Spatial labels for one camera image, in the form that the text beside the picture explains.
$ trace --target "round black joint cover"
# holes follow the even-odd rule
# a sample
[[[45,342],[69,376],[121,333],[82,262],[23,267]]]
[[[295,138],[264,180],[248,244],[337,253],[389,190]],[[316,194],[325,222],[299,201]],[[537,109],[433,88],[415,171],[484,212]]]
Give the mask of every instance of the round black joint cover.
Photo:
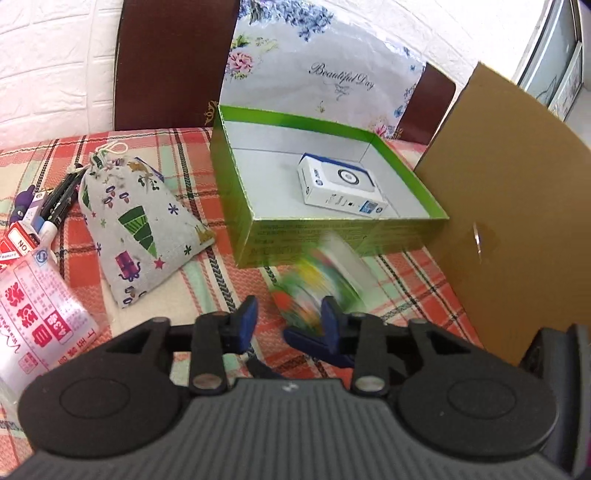
[[[557,420],[545,383],[484,352],[437,355],[402,385],[397,410],[433,448],[489,462],[541,449]]]
[[[109,353],[37,378],[23,393],[18,416],[37,450],[104,458],[159,438],[180,407],[168,376],[139,356]]]

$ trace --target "plaid tablecloth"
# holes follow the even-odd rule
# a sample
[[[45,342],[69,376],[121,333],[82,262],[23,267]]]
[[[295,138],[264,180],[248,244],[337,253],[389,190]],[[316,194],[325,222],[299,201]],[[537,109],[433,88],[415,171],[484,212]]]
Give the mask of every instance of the plaid tablecloth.
[[[88,155],[108,141],[125,142],[128,155],[141,157],[163,173],[167,187],[216,232],[217,241],[140,302],[121,310],[101,278],[95,245],[75,205],[53,250],[60,273],[76,296],[93,315],[108,319],[109,328],[102,341],[153,316],[168,316],[173,324],[179,324],[190,323],[204,312],[233,310],[247,295],[254,294],[259,299],[259,321],[252,344],[259,358],[286,377],[341,377],[347,384],[350,370],[315,361],[282,341],[284,321],[271,301],[269,286],[287,267],[236,267],[209,157],[210,136],[210,130],[197,128],[110,132],[0,151],[0,231],[6,228],[16,193],[30,184],[39,188],[55,186],[72,162],[86,164]],[[393,142],[392,147],[410,167],[416,165],[424,151],[424,147],[403,142]],[[424,317],[479,344],[445,276],[425,249],[364,260],[378,280],[366,300],[368,311],[397,325]],[[166,305],[172,304],[175,307],[170,311]],[[226,357],[229,377],[248,374],[238,357]],[[178,354],[173,378],[186,379],[187,368],[188,354]],[[30,454],[16,419],[8,418],[2,409],[0,475],[6,475]]]

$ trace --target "green box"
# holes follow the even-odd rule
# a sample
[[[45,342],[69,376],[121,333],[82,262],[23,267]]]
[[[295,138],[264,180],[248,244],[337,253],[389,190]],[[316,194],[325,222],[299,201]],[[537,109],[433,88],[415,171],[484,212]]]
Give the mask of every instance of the green box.
[[[305,205],[301,190],[297,193],[293,185],[298,182],[298,158],[304,153],[366,167],[363,162],[368,163],[388,199],[396,198],[391,205],[397,218],[357,218]],[[389,146],[359,128],[220,105],[211,156],[234,258],[241,268],[292,264],[327,230],[338,233],[360,255],[419,248],[448,219]]]

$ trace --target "pink plastic package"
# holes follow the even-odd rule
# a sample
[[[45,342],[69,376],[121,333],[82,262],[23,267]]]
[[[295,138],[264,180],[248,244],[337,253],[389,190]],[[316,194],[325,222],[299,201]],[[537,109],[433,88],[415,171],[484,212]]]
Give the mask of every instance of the pink plastic package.
[[[67,362],[99,336],[99,324],[76,300],[47,248],[0,273],[0,397],[15,405],[39,375]]]

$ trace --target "brown headboard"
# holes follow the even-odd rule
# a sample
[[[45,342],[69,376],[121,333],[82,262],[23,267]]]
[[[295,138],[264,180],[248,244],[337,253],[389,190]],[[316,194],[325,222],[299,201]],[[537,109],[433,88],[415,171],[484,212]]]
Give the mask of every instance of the brown headboard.
[[[125,0],[115,59],[115,129],[210,124],[238,8],[239,0]],[[428,144],[455,90],[428,64],[398,138]]]

